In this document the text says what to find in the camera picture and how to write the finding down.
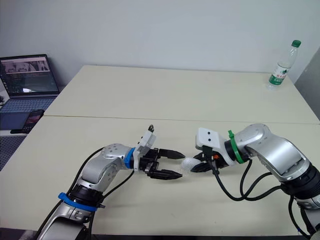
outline gray wall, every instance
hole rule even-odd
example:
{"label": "gray wall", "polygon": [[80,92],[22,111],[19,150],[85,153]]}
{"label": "gray wall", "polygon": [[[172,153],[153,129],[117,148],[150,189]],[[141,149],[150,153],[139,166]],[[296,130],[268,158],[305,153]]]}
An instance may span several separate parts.
{"label": "gray wall", "polygon": [[0,0],[0,56],[47,53],[66,85],[85,64],[270,73],[299,39],[295,82],[320,46],[319,12],[319,0]]}
{"label": "gray wall", "polygon": [[301,95],[320,119],[320,48],[295,84]]}

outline black cable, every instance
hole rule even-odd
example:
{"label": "black cable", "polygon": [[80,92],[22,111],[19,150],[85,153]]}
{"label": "black cable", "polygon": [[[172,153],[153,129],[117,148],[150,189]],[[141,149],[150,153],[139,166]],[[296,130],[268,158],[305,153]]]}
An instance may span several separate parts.
{"label": "black cable", "polygon": [[271,193],[273,193],[274,191],[279,190],[279,189],[281,189],[281,185],[279,185],[279,186],[274,186],[274,187],[270,188],[268,191],[262,193],[262,194],[259,195],[259,196],[246,197],[245,200],[251,201],[251,202],[253,202],[253,201],[258,201],[258,200],[265,198],[265,197],[268,196],[269,194],[271,194]]}
{"label": "black cable", "polygon": [[110,194],[112,194],[115,190],[117,190],[119,187],[121,187],[123,184],[126,183],[126,181],[128,181],[132,175],[135,173],[135,170],[132,170],[132,172],[130,173],[130,175],[123,180],[123,182],[121,182],[120,184],[118,184],[117,186],[115,186],[114,188],[112,188],[109,192],[107,192],[105,195],[102,196],[102,201],[103,202],[105,200],[106,197],[108,197]]}
{"label": "black cable", "polygon": [[213,166],[212,162],[211,162],[211,161],[207,161],[207,163],[209,164],[210,168],[212,169],[212,172],[213,172],[213,174],[214,174],[214,176],[215,176],[218,184],[220,185],[220,188],[224,191],[224,193],[225,193],[231,200],[239,202],[239,201],[242,201],[242,200],[245,199],[244,196],[241,196],[241,197],[232,196],[232,195],[227,191],[227,189],[225,188],[224,184],[221,182],[221,179],[220,179],[220,177],[219,177],[219,175],[218,175],[218,172],[217,172],[217,170],[215,169],[215,167]]}
{"label": "black cable", "polygon": [[240,181],[240,194],[241,194],[241,197],[234,197],[232,196],[228,190],[226,189],[226,187],[223,185],[219,175],[218,175],[218,172],[217,170],[215,169],[215,167],[213,166],[212,162],[211,161],[207,161],[209,166],[211,167],[212,169],[212,172],[218,182],[218,184],[220,185],[221,189],[223,190],[223,192],[233,201],[242,201],[242,200],[248,200],[248,201],[257,201],[257,200],[260,200],[260,199],[263,199],[265,198],[266,196],[268,196],[269,194],[273,193],[274,191],[278,190],[278,189],[281,189],[281,186],[274,186],[273,188],[269,189],[268,191],[264,192],[263,194],[259,195],[259,196],[256,196],[256,197],[248,197],[248,195],[252,192],[252,190],[255,188],[255,186],[258,184],[259,181],[261,181],[263,178],[265,178],[266,176],[269,176],[271,175],[272,173],[270,172],[267,172],[267,173],[264,173],[262,174],[261,176],[259,176],[254,182],[253,184],[249,187],[248,191],[246,191],[246,193],[243,192],[243,184],[244,184],[244,181],[245,181],[245,178],[246,178],[246,175],[251,167],[251,164],[252,164],[252,160],[250,159],[249,161],[249,164],[248,166],[246,167],[243,175],[242,175],[242,178],[241,178],[241,181]]}
{"label": "black cable", "polygon": [[293,223],[293,225],[295,226],[295,228],[298,230],[299,233],[302,234],[302,236],[304,236],[306,239],[310,239],[310,236],[308,234],[306,234],[297,224],[295,218],[294,218],[294,214],[292,213],[292,203],[294,202],[294,196],[290,196],[290,200],[289,200],[289,204],[288,204],[288,210],[289,210],[289,215],[291,218],[291,221]]}
{"label": "black cable", "polygon": [[89,227],[88,227],[88,238],[87,240],[91,240],[91,236],[92,236],[92,226],[94,224],[94,218],[95,218],[95,211],[92,212],[92,215],[91,215],[91,219],[90,219],[90,222],[89,222]]}
{"label": "black cable", "polygon": [[[254,187],[263,179],[263,178],[265,178],[265,177],[267,177],[267,176],[270,176],[270,175],[272,175],[272,173],[271,172],[266,172],[266,173],[264,173],[264,174],[262,174],[261,176],[259,176],[253,183],[252,183],[252,185],[249,187],[249,189],[245,192],[246,194],[249,192],[249,193],[251,193],[251,191],[254,189]],[[241,196],[244,196],[245,194],[244,194],[244,180],[245,179],[243,179],[243,181],[242,181],[242,179],[241,179],[241,182],[240,182],[240,194],[241,194]]]}
{"label": "black cable", "polygon": [[69,193],[72,191],[72,189],[73,189],[74,186],[76,185],[77,180],[78,180],[78,178],[79,178],[82,170],[84,169],[85,165],[87,164],[87,162],[88,162],[94,155],[96,155],[97,153],[99,153],[102,149],[103,149],[103,147],[102,147],[102,148],[99,148],[97,151],[95,151],[95,152],[92,153],[90,156],[88,156],[88,158],[82,163],[82,165],[81,165],[79,171],[77,172],[77,174],[76,174],[76,176],[75,176],[75,178],[74,178],[74,180],[73,180],[73,182],[72,182],[69,190],[66,192],[66,195],[67,195],[67,196],[69,195]]}
{"label": "black cable", "polygon": [[47,221],[49,220],[49,218],[51,217],[51,215],[55,212],[55,210],[58,208],[58,206],[62,203],[62,200],[60,200],[53,208],[52,210],[49,212],[48,216],[46,216],[46,218],[44,219],[44,221],[42,222],[41,226],[39,227],[38,231],[36,231],[36,234],[34,235],[33,239],[37,240],[37,238],[39,237],[42,229],[44,228],[44,226],[46,225]]}

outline blue ring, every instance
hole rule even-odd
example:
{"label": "blue ring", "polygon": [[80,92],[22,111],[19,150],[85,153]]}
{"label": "blue ring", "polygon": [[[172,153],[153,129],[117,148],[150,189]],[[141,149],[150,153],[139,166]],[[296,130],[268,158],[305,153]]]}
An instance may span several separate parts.
{"label": "blue ring", "polygon": [[134,152],[135,149],[136,149],[135,147],[131,148],[128,154],[124,158],[124,165],[128,169],[132,169],[132,167],[130,167],[130,160],[131,160],[132,153]]}
{"label": "blue ring", "polygon": [[58,195],[58,198],[61,199],[62,201],[64,201],[66,204],[68,204],[72,207],[75,207],[77,209],[82,209],[82,210],[86,210],[89,212],[95,212],[98,210],[98,208],[95,206],[87,206],[87,205],[83,205],[83,204],[80,204],[80,203],[77,203],[77,202],[70,200],[64,192],[61,192]]}

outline floor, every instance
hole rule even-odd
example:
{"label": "floor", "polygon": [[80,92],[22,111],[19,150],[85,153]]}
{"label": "floor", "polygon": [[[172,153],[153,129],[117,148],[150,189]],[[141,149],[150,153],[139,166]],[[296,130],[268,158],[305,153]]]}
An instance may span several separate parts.
{"label": "floor", "polygon": [[[34,233],[34,231],[30,230],[26,232],[20,229],[0,228],[0,240],[30,240]],[[305,238],[303,236],[138,236],[95,234],[91,240],[305,240]]]}

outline silver robotic arm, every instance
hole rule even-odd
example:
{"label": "silver robotic arm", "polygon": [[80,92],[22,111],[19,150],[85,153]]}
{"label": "silver robotic arm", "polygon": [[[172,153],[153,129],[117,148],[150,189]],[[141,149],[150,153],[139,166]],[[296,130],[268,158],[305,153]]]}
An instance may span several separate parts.
{"label": "silver robotic arm", "polygon": [[88,239],[91,233],[85,224],[93,219],[98,208],[105,207],[102,205],[106,197],[103,193],[119,170],[134,169],[135,172],[144,172],[151,178],[161,180],[182,177],[171,170],[157,170],[160,157],[180,159],[185,156],[174,150],[151,149],[156,140],[153,132],[154,127],[150,125],[136,147],[131,148],[120,143],[110,144],[104,147],[97,157],[85,163],[76,184],[72,185],[67,193],[59,194],[60,202],[40,227],[35,239]]}
{"label": "silver robotic arm", "polygon": [[307,157],[289,140],[272,134],[264,124],[252,124],[236,134],[229,131],[229,137],[227,140],[218,132],[199,128],[195,147],[202,153],[196,157],[209,166],[203,162],[191,171],[205,172],[213,167],[219,174],[218,168],[258,157],[279,180],[283,192],[296,200],[307,230],[316,235],[320,229],[320,174]]}

